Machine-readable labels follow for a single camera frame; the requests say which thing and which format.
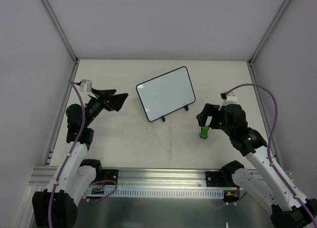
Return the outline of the green whiteboard eraser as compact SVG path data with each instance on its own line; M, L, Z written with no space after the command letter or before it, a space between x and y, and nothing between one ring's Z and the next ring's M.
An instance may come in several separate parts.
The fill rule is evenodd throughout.
M203 138L203 139L207 139L208 138L209 129L210 129L209 126L201 127L201 131L200 131L199 137Z

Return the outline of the small black-framed whiteboard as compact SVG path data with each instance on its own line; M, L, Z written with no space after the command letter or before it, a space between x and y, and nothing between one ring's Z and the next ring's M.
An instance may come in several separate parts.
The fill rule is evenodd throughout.
M149 122L166 117L196 101L186 66L139 83L136 92Z

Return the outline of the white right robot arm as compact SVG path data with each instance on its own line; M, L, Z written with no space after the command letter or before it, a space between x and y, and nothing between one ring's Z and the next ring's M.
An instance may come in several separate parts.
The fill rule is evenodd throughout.
M218 175L227 186L243 188L268 212L276 228L305 228L316 224L317 200L308 199L287 177L273 156L267 153L267 142L250 128L246 113L239 104L226 106L205 104L196 116L200 127L211 118L209 128L222 130L232 146L245 157L261 175L255 178L240 162L224 165Z

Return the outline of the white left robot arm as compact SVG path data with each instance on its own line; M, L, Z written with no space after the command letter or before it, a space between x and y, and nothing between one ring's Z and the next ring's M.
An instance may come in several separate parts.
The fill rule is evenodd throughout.
M32 197L34 217L39 228L72 228L78 216L78 205L90 185L116 181L103 175L101 161L88 159L94 130L89 127L103 111L118 112L128 97L115 90L92 89L87 104L82 101L66 109L67 135L65 154L52 179Z

